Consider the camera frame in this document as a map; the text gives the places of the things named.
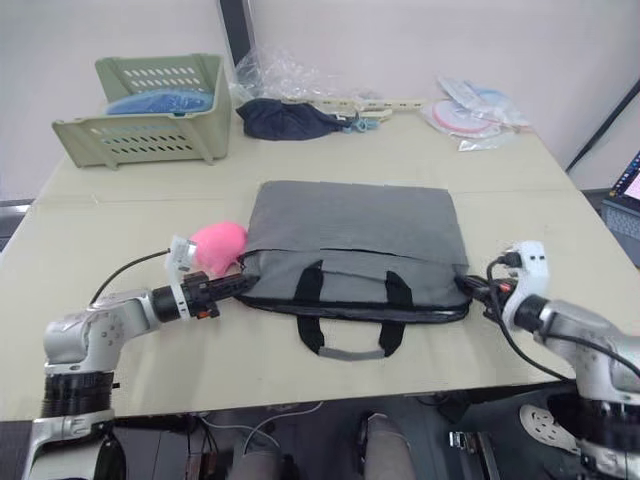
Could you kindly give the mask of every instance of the navy blue cloth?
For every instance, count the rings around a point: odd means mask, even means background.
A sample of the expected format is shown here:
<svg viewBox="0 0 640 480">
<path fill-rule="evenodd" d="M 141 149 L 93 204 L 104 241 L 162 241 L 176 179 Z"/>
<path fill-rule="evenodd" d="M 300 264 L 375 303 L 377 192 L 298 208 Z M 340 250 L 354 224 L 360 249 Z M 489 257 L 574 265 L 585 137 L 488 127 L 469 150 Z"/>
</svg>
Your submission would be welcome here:
<svg viewBox="0 0 640 480">
<path fill-rule="evenodd" d="M 236 111 L 244 120 L 244 133 L 265 140 L 308 140 L 351 124 L 308 103 L 286 104 L 270 98 L 250 100 Z"/>
</svg>

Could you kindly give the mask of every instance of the laptop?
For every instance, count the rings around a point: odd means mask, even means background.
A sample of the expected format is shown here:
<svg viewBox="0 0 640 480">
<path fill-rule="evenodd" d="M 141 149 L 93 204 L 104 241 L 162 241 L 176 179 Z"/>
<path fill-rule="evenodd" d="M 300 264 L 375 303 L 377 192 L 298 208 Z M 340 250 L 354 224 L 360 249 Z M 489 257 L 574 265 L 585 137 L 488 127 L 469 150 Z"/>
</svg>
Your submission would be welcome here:
<svg viewBox="0 0 640 480">
<path fill-rule="evenodd" d="M 601 215 L 631 261 L 640 266 L 640 152 L 602 201 Z"/>
</svg>

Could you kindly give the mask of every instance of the black pole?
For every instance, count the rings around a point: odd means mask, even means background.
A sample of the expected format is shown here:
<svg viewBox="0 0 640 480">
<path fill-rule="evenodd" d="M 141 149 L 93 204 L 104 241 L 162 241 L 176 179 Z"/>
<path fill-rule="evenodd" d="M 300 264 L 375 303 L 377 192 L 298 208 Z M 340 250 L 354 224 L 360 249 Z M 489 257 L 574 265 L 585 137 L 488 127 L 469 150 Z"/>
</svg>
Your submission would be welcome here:
<svg viewBox="0 0 640 480">
<path fill-rule="evenodd" d="M 571 169 L 575 167 L 576 164 L 580 161 L 580 159 L 584 157 L 586 153 L 589 150 L 591 150 L 596 143 L 598 143 L 598 140 L 600 140 L 600 138 L 602 138 L 602 135 L 604 135 L 605 132 L 609 130 L 609 127 L 611 126 L 611 124 L 616 121 L 616 118 L 618 118 L 618 115 L 620 115 L 622 111 L 627 107 L 627 105 L 629 105 L 631 100 L 634 99 L 634 97 L 638 94 L 638 92 L 640 92 L 640 80 L 638 80 L 636 84 L 633 87 L 631 87 L 631 90 L 629 90 L 629 93 L 625 95 L 625 97 L 618 104 L 615 110 L 611 112 L 611 115 L 607 117 L 607 119 L 598 129 L 598 131 L 596 131 L 596 133 L 593 134 L 593 137 L 591 137 L 589 141 L 586 143 L 586 145 L 582 147 L 582 150 L 578 152 L 578 155 L 576 155 L 576 158 L 574 158 L 573 161 L 569 164 L 565 172 L 569 173 Z"/>
</svg>

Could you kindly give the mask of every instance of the person's leg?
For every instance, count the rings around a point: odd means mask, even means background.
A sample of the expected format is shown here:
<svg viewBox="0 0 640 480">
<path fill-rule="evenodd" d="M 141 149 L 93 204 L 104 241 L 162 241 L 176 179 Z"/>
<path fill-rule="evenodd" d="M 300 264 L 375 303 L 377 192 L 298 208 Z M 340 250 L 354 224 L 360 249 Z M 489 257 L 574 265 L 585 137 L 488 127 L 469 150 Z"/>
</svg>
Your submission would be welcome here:
<svg viewBox="0 0 640 480">
<path fill-rule="evenodd" d="M 365 480 L 416 480 L 409 442 L 386 415 L 368 419 Z"/>
<path fill-rule="evenodd" d="M 228 480 L 278 480 L 282 459 L 278 452 L 256 450 L 233 462 Z"/>
</svg>

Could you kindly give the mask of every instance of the laptop screen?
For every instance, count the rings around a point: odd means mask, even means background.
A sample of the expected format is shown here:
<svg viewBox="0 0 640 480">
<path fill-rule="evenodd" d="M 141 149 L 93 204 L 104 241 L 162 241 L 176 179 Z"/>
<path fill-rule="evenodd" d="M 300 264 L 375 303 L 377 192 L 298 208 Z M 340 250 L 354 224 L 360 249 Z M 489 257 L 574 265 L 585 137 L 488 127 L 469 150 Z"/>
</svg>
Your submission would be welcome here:
<svg viewBox="0 0 640 480">
<path fill-rule="evenodd" d="M 624 191 L 624 194 L 635 198 L 636 200 L 640 200 L 640 175 L 636 172 L 636 178 L 633 179 L 631 184 Z"/>
<path fill-rule="evenodd" d="M 622 172 L 609 192 L 609 198 L 633 210 L 640 210 L 640 152 Z"/>
</svg>

